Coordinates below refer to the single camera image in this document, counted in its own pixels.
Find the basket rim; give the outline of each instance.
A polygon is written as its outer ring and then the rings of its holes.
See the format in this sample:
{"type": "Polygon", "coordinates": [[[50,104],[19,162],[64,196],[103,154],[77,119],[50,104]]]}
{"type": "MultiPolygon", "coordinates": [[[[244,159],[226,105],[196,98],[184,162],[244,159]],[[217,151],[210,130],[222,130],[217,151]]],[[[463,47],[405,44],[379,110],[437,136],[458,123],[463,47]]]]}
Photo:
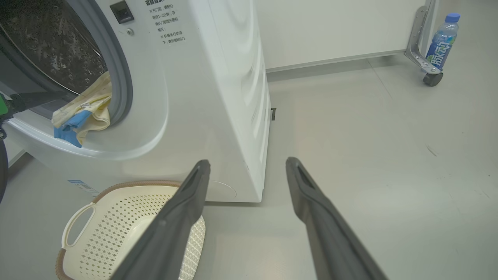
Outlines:
{"type": "MultiPolygon", "coordinates": [[[[92,200],[92,202],[96,204],[104,196],[108,195],[109,193],[111,193],[114,190],[121,189],[121,188],[128,188],[128,187],[139,187],[139,186],[165,186],[165,187],[177,187],[177,188],[179,188],[181,186],[181,183],[175,182],[175,181],[166,181],[166,180],[133,181],[133,182],[120,183],[120,184],[116,184],[114,186],[111,186],[111,187],[105,189],[96,198],[94,198],[94,200],[92,200]]],[[[59,254],[57,255],[57,260],[55,263],[55,274],[57,275],[57,278],[59,278],[59,280],[74,280],[73,278],[69,277],[64,272],[64,256],[65,255],[66,255],[66,249],[61,248],[59,250],[59,254]]]]}

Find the blue bottle cap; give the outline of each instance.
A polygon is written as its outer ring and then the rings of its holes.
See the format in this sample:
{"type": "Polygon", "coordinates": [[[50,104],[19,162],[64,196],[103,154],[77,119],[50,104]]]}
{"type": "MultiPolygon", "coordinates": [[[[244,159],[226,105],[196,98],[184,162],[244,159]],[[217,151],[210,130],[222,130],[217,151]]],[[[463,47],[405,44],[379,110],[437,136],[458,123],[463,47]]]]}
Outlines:
{"type": "Polygon", "coordinates": [[[445,22],[458,22],[460,20],[460,14],[459,13],[449,13],[446,16],[446,19],[444,20],[445,22]]]}

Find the beige plastic basket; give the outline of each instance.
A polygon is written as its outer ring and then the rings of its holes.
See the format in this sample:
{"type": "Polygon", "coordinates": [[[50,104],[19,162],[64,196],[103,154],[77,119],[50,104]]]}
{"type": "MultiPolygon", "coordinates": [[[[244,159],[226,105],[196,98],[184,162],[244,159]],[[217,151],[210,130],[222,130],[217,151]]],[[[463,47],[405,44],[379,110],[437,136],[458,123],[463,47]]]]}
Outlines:
{"type": "MultiPolygon", "coordinates": [[[[171,181],[141,181],[106,189],[67,223],[55,265],[57,277],[60,280],[109,279],[179,186],[171,181]],[[68,244],[71,227],[91,208],[93,213],[84,229],[73,244],[68,244]]],[[[180,280],[194,278],[205,233],[206,224],[201,216],[190,231],[180,280]]]]}

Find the water bottle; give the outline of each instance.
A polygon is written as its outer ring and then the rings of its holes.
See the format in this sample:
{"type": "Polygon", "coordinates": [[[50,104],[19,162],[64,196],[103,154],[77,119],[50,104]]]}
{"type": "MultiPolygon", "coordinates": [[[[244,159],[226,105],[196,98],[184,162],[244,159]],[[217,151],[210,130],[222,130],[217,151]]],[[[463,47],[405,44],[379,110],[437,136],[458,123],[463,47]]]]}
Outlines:
{"type": "Polygon", "coordinates": [[[459,20],[459,13],[447,15],[444,24],[438,28],[432,38],[432,44],[427,52],[427,61],[440,70],[443,69],[443,65],[448,58],[448,53],[457,38],[459,20]]]}

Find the cloth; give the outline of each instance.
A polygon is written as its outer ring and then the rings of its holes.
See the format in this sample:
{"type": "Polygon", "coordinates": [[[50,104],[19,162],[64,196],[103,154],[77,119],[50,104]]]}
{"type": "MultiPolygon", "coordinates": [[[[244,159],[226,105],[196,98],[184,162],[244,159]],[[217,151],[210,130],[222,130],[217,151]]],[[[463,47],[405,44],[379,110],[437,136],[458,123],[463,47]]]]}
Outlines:
{"type": "Polygon", "coordinates": [[[112,92],[111,77],[106,72],[73,101],[54,112],[54,137],[81,147],[88,131],[106,129],[111,124],[108,106],[112,92]]]}

